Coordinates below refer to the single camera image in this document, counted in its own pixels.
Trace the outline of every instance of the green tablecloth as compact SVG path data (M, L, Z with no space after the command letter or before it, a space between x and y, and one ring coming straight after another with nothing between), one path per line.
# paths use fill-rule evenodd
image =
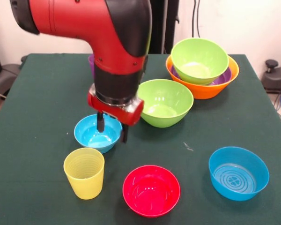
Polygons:
M150 55L145 80L170 79L167 55ZM0 225L277 225L281 224L281 121L246 56L238 78L218 96L196 100L178 124L165 129L143 120L127 144L104 155L101 194L78 199L63 161L79 148L76 123L95 111L87 104L93 82L86 54L33 54L0 112ZM233 202L212 187L208 159L223 146L240 146L267 164L270 182L246 202ZM140 165L170 169L181 185L174 210L147 219L122 197L126 175Z

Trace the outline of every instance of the blue bowl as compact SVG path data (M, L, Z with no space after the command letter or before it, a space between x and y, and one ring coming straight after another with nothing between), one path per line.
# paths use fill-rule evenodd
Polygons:
M262 159L239 147L215 151L209 159L209 172L216 191L234 201L253 198L269 181L269 172Z
M100 133L97 130L97 115L90 115L77 123L74 136L83 147L97 149L101 153L108 152L119 140L122 125L106 114L103 115L105 127Z

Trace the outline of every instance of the pink bowl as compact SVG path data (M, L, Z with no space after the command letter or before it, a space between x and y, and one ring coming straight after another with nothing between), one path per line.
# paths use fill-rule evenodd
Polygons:
M169 170L144 165L128 174L123 184L127 205L144 217L160 217L171 211L180 198L180 185Z

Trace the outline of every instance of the ridged yellow cup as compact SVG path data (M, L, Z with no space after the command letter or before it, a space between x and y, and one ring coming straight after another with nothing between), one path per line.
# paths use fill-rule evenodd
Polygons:
M96 149L81 148L71 152L64 161L64 171L77 197L97 197L103 186L104 157Z

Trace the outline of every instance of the green bowl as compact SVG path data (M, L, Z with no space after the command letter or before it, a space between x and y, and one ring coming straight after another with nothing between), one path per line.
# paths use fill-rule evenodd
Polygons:
M210 84L228 68L227 53L216 43L202 39L184 39L171 51L173 65L180 78L199 85Z
M178 123L193 105L193 95L187 87L165 79L141 83L138 96L145 101L141 117L157 128Z

